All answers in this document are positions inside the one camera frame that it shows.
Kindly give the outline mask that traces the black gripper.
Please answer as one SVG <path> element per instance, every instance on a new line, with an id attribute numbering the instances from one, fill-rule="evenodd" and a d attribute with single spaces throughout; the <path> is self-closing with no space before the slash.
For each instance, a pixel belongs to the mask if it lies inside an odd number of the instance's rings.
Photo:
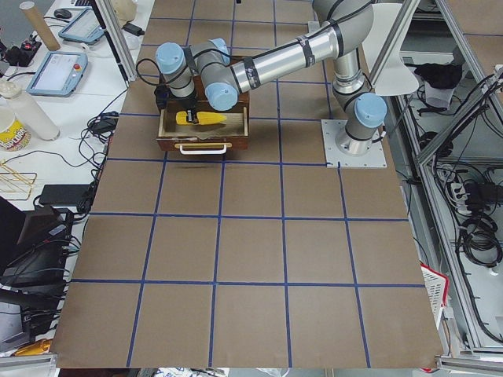
<path id="1" fill-rule="evenodd" d="M 167 84 L 158 83 L 154 89 L 154 96 L 159 112 L 166 109 L 170 103 L 177 103 L 187 111 L 186 121 L 188 123 L 199 122 L 196 113 L 197 92 L 193 82 L 181 90 L 170 88 Z"/>

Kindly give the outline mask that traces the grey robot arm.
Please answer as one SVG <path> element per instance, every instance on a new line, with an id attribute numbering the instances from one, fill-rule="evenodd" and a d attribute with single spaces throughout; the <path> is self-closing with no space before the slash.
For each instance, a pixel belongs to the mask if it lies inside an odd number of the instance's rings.
<path id="1" fill-rule="evenodd" d="M 373 2 L 314 1 L 312 8 L 321 22 L 317 30 L 236 63 L 221 38 L 186 48 L 174 42 L 158 47 L 162 83 L 183 108 L 174 117 L 177 125 L 226 126 L 241 94 L 332 59 L 332 91 L 348 117 L 337 146 L 348 155 L 367 153 L 387 114 L 384 99 L 365 84 L 358 60 L 358 47 L 373 25 Z"/>

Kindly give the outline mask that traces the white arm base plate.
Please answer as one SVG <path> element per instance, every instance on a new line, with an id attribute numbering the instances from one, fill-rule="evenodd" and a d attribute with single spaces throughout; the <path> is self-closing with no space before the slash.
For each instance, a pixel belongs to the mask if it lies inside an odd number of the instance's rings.
<path id="1" fill-rule="evenodd" d="M 329 168 L 384 169 L 387 167 L 380 132 L 367 141 L 356 141 L 346 133 L 346 119 L 323 119 L 325 164 Z"/>

